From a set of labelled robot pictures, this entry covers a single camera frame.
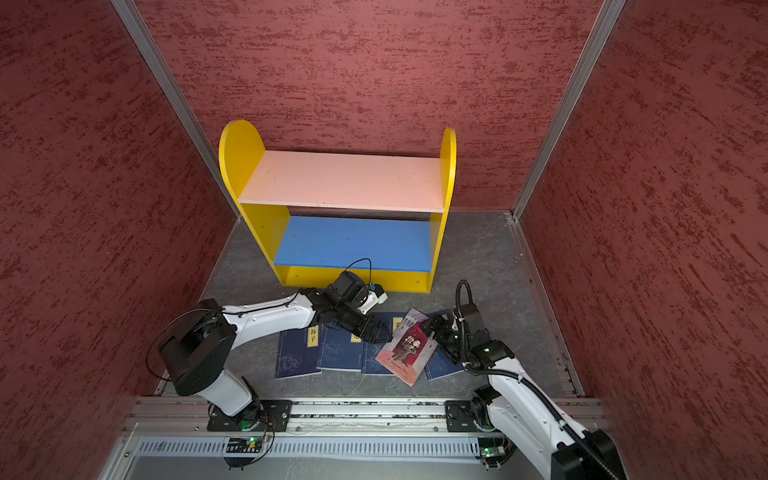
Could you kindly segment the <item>pink Hamlet picture book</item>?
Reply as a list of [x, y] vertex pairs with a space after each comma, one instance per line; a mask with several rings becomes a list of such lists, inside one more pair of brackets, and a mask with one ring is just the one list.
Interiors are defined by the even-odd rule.
[[435, 352], [437, 343], [429, 339], [420, 323], [429, 317], [412, 308], [395, 329], [376, 359], [405, 384], [413, 387]]

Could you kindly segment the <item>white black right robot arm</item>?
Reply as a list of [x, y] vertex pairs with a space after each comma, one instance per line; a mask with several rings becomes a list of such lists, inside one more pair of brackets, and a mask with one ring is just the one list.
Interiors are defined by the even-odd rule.
[[476, 428], [502, 433], [545, 479], [625, 479], [617, 447], [556, 404], [513, 351], [491, 337], [477, 306], [460, 305], [426, 321], [426, 333], [451, 362], [487, 385], [471, 401]]

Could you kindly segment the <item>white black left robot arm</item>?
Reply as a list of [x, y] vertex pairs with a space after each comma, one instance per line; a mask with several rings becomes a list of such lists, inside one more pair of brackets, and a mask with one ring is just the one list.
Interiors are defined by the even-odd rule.
[[387, 342], [384, 324], [370, 311], [387, 300], [379, 284], [344, 270], [324, 289], [301, 288], [284, 299], [221, 306], [206, 299], [171, 321], [158, 335], [156, 351], [167, 382], [180, 396], [200, 396], [220, 415], [255, 420], [263, 407], [255, 389], [226, 368], [240, 346], [289, 330], [333, 324], [368, 343]]

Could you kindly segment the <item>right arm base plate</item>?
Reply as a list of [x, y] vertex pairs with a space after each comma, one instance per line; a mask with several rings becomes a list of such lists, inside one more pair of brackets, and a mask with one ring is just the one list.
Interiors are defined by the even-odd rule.
[[492, 433], [487, 405], [478, 399], [448, 400], [444, 403], [447, 430], [452, 433]]

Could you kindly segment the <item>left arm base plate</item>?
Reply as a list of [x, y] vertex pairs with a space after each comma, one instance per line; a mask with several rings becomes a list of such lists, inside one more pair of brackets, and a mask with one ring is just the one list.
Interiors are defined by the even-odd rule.
[[208, 408], [209, 432], [285, 432], [293, 402], [290, 400], [260, 400], [246, 406], [234, 416], [226, 415], [213, 403]]

